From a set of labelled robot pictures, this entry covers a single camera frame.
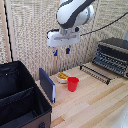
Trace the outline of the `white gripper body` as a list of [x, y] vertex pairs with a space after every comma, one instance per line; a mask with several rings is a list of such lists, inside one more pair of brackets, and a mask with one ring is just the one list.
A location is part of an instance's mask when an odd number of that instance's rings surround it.
[[47, 45], [49, 47], [58, 47], [65, 45], [72, 45], [79, 42], [80, 34], [74, 32], [71, 34], [63, 35], [58, 29], [49, 31], [47, 34]]

